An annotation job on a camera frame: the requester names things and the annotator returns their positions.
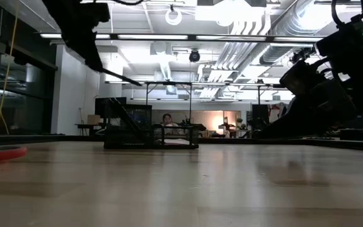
red frisbee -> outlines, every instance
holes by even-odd
[[[0,161],[22,157],[27,151],[26,147],[0,146]]]

wooden floor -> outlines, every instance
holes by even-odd
[[[201,145],[28,145],[0,163],[0,226],[363,226],[363,152]]]

woman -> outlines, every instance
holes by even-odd
[[[165,113],[162,116],[162,124],[166,127],[178,127],[178,124],[175,124],[172,122],[171,115],[168,113]],[[179,135],[182,134],[180,129],[164,129],[165,134],[171,134],[171,135]]]

white wall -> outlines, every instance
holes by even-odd
[[[88,114],[95,112],[100,75],[68,54],[63,45],[57,46],[56,65],[51,131],[79,135],[75,125],[81,123],[79,108],[86,123]]]

security camera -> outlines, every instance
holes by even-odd
[[[192,50],[192,53],[190,54],[190,62],[198,62],[200,60],[200,54],[198,50]]]

